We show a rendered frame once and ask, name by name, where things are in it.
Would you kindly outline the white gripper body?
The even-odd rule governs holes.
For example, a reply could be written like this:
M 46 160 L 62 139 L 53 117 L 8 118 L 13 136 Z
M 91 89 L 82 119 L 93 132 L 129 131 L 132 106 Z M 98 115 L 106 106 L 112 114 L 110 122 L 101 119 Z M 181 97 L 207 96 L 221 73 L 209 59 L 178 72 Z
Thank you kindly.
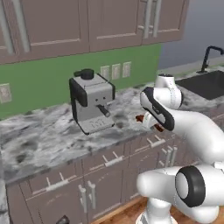
M 154 118 L 154 116 L 151 113 L 146 112 L 144 114 L 144 127 L 150 129 L 156 124 L 158 124 L 158 121 Z

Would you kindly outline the brown drawer front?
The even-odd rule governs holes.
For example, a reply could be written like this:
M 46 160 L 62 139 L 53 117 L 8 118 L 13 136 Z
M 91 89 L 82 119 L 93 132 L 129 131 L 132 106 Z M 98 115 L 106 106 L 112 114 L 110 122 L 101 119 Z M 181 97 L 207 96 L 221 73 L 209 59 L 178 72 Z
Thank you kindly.
M 82 159 L 83 174 L 87 175 L 103 168 L 112 168 L 122 163 L 128 155 L 129 152 L 125 149 L 124 143 L 95 151 L 91 156 Z
M 157 135 L 163 138 L 165 140 L 165 143 L 159 145 L 158 147 L 151 148 L 147 142 L 147 138 L 151 137 L 152 135 Z M 140 136 L 135 136 L 125 144 L 125 157 L 130 158 L 141 152 L 145 152 L 147 155 L 155 156 L 156 153 L 163 146 L 166 146 L 171 140 L 172 138 L 169 135 L 160 133 L 158 131 L 152 131 Z
M 31 200 L 38 196 L 46 196 L 49 193 L 64 193 L 72 186 L 82 183 L 83 177 L 80 167 L 75 164 L 65 164 L 30 179 L 26 199 Z

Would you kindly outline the brown base cupboard door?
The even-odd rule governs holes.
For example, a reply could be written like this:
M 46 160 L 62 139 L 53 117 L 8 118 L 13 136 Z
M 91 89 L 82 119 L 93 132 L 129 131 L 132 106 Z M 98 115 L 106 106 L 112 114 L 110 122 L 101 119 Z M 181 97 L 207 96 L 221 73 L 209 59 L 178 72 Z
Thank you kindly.
M 129 158 L 129 167 L 126 171 L 126 201 L 131 201 L 139 196 L 137 191 L 137 176 L 140 173 L 164 167 L 165 154 L 162 152 L 162 149 L 172 151 L 172 148 L 166 145 L 155 156 L 141 152 Z
M 123 173 L 126 168 L 127 163 L 123 161 L 112 168 L 103 168 L 84 176 L 87 190 L 87 217 L 89 223 L 98 220 L 103 215 L 118 208 L 124 202 Z M 89 198 L 89 194 L 91 193 L 88 187 L 89 180 L 95 184 L 96 209 L 92 208 Z
M 193 163 L 192 154 L 188 150 L 188 146 L 185 140 L 175 137 L 171 141 L 171 148 L 173 149 L 174 146 L 178 148 L 174 166 L 184 166 Z
M 86 224 L 87 214 L 83 211 L 79 185 L 73 185 L 65 192 L 28 199 L 27 205 L 34 224 L 56 224 L 64 215 L 69 224 Z

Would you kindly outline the silver black coffee machine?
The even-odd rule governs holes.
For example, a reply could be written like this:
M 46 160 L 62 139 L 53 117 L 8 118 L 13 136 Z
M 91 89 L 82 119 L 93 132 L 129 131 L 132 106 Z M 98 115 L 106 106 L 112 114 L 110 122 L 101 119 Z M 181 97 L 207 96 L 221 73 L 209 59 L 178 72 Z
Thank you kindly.
M 116 87 L 93 69 L 73 73 L 69 79 L 73 119 L 85 135 L 113 127 L 114 121 L 106 109 L 115 99 Z

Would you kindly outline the dark sink basin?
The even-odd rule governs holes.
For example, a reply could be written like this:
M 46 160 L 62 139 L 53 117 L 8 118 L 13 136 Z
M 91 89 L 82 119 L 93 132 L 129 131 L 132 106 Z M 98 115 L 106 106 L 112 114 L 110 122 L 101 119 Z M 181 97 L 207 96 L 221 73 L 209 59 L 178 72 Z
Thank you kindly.
M 224 96 L 224 72 L 221 70 L 177 80 L 176 83 L 207 100 Z

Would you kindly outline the black tap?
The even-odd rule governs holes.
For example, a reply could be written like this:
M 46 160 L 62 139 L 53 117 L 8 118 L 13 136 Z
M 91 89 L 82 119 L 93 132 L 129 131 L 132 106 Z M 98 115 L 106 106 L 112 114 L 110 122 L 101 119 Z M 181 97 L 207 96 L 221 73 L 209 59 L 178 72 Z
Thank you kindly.
M 205 53 L 205 57 L 203 59 L 203 62 L 202 62 L 202 67 L 201 69 L 197 72 L 197 74 L 203 74 L 203 73 L 206 73 L 206 69 L 208 67 L 208 64 L 207 64 L 207 60 L 208 60 L 208 56 L 209 56 L 209 53 L 211 50 L 215 50 L 215 51 L 218 51 L 220 53 L 220 55 L 223 55 L 224 54 L 224 49 L 222 49 L 221 47 L 218 47 L 218 46 L 214 46 L 214 45 L 210 45 L 207 49 L 206 49 L 206 53 Z

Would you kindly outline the white wall outlet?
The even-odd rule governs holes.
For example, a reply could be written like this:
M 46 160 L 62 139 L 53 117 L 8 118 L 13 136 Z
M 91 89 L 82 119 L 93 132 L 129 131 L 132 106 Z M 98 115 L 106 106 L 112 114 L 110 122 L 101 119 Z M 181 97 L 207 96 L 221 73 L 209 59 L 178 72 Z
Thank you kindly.
M 101 67 L 101 76 L 103 76 L 106 80 L 109 80 L 109 66 L 102 66 Z
M 0 102 L 6 103 L 11 101 L 11 89 L 10 84 L 0 84 Z
M 114 64 L 112 66 L 112 74 L 111 77 L 113 80 L 117 80 L 120 78 L 120 71 L 121 71 L 121 65 L 120 64 Z
M 130 72 L 131 72 L 131 62 L 124 62 L 122 65 L 122 77 L 130 77 Z

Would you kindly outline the brown wall cupboard door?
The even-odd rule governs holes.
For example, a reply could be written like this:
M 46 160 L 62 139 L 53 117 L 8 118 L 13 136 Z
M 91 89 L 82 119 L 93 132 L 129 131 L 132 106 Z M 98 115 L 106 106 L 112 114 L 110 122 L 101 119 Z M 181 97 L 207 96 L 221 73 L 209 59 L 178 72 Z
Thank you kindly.
M 8 26 L 10 29 L 10 37 L 12 40 L 14 53 L 8 54 L 8 51 L 4 43 L 2 29 L 0 27 L 0 65 L 19 62 L 19 48 L 20 48 L 20 44 L 18 43 L 17 30 L 14 25 L 14 13 L 12 10 L 11 0 L 3 0 L 3 7 L 8 22 Z
M 140 46 L 141 0 L 87 0 L 90 51 Z
M 20 0 L 28 52 L 21 60 L 87 53 L 87 0 Z
M 186 15 L 190 0 L 162 0 L 157 37 L 153 38 L 152 31 L 156 1 L 157 0 L 153 0 L 151 7 L 149 37 L 144 38 L 143 32 L 143 45 L 180 40 L 185 29 Z M 140 3 L 143 7 L 143 23 L 141 25 L 144 25 L 146 2 L 144 0 L 140 0 Z

